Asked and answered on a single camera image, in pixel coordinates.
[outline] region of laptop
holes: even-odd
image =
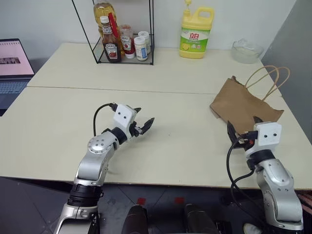
[[[0,109],[8,109],[34,76],[19,39],[0,39]]]

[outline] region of laptop keyboard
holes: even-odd
[[[0,94],[19,94],[28,82],[0,82]]]

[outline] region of cooking oil bottle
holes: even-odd
[[[103,28],[102,28],[102,23],[101,23],[101,16],[108,16],[110,13],[113,14],[114,16],[114,20],[117,24],[117,17],[116,17],[116,13],[115,10],[113,8],[113,6],[106,0],[96,0],[95,1],[95,5],[93,7],[93,12],[94,12],[94,17],[96,18],[96,22],[98,24],[98,32],[101,36],[101,38],[103,38]],[[117,25],[117,30],[118,30],[118,47],[121,50],[121,57],[123,58],[125,55],[125,52],[123,51],[122,48],[122,43],[121,43],[121,39],[120,39],[120,30],[119,27]]]
[[[206,51],[215,11],[210,7],[200,7],[191,15],[189,9],[191,2],[192,0],[185,0],[187,9],[183,12],[180,56],[201,59]],[[210,15],[202,17],[200,16],[201,12],[208,12]]]

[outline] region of laptop screen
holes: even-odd
[[[0,40],[0,76],[20,75],[34,75],[20,40]]]

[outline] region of black shoe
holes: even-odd
[[[146,210],[140,205],[131,207],[121,234],[148,234]]]
[[[214,222],[196,205],[187,204],[184,207],[185,225],[188,233],[219,234]]]

